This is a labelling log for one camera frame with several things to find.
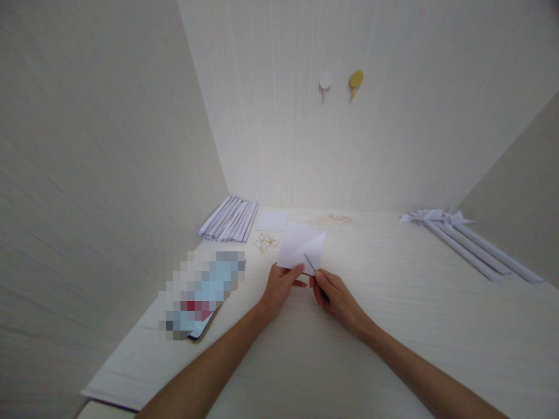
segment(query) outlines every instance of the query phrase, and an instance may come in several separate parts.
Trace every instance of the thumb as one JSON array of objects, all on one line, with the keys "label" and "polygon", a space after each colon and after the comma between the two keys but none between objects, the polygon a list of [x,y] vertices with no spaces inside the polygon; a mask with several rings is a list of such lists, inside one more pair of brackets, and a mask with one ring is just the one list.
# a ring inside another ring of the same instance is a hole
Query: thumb
[{"label": "thumb", "polygon": [[304,264],[299,264],[295,266],[293,269],[291,269],[291,271],[287,275],[285,275],[285,280],[289,281],[289,283],[292,283],[303,273],[304,270],[305,270]]},{"label": "thumb", "polygon": [[328,279],[320,272],[316,271],[314,273],[314,278],[322,290],[326,293],[326,295],[330,296],[331,292],[334,290],[332,284],[328,281]]}]

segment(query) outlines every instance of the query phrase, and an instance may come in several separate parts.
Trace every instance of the wooden desk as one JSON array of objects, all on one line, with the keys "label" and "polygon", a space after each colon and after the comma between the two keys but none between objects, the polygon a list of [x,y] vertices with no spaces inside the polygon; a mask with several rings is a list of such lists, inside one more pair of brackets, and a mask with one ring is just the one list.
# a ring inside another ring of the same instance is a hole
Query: wooden desk
[{"label": "wooden desk", "polygon": [[[339,274],[363,309],[402,343],[514,418],[559,417],[559,290],[513,275],[484,276],[429,231],[398,214],[285,209],[326,231],[321,266]],[[166,341],[157,299],[83,390],[140,409],[260,298],[281,246],[203,242],[246,252],[246,279],[199,345]],[[280,242],[284,232],[274,233]],[[223,390],[214,418],[428,418],[430,413],[365,345],[292,290]]]}]

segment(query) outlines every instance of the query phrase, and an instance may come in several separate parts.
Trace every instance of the hand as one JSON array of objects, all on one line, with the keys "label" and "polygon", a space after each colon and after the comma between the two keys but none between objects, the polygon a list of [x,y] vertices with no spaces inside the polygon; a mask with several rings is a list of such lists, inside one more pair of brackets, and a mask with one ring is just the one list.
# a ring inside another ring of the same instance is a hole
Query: hand
[{"label": "hand", "polygon": [[314,289],[314,298],[326,312],[334,314],[339,322],[353,336],[361,339],[363,333],[374,326],[361,306],[355,301],[344,281],[324,269],[319,269],[311,277],[310,286]]},{"label": "hand", "polygon": [[264,295],[257,304],[270,316],[270,320],[278,317],[281,307],[289,297],[291,286],[307,286],[304,282],[297,280],[299,275],[303,273],[304,264],[299,264],[293,269],[279,268],[276,265],[273,264],[270,268],[268,285],[266,285]]}]

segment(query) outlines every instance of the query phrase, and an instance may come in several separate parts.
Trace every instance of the right hand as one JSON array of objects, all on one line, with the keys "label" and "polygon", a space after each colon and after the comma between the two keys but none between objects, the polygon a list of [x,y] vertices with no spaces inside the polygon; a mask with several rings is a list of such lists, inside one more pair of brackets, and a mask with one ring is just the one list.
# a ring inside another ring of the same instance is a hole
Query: right hand
[{"label": "right hand", "polygon": [[[374,326],[373,321],[355,301],[338,275],[319,269],[314,273],[314,278],[311,277],[310,286],[320,307],[327,313],[334,314],[353,336],[360,339]],[[324,298],[321,289],[326,293],[329,301]]]}]

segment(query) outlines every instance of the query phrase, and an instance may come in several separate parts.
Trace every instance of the wrist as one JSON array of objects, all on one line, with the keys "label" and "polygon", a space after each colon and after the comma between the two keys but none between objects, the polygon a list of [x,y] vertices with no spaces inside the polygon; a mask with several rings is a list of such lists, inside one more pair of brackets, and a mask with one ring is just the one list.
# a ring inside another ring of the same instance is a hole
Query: wrist
[{"label": "wrist", "polygon": [[355,330],[355,337],[358,338],[361,342],[369,345],[374,338],[378,335],[380,328],[377,324],[372,321],[369,317],[366,320],[359,323]]},{"label": "wrist", "polygon": [[275,318],[273,310],[262,300],[258,301],[250,311],[254,316],[254,321],[262,328],[265,328]]}]

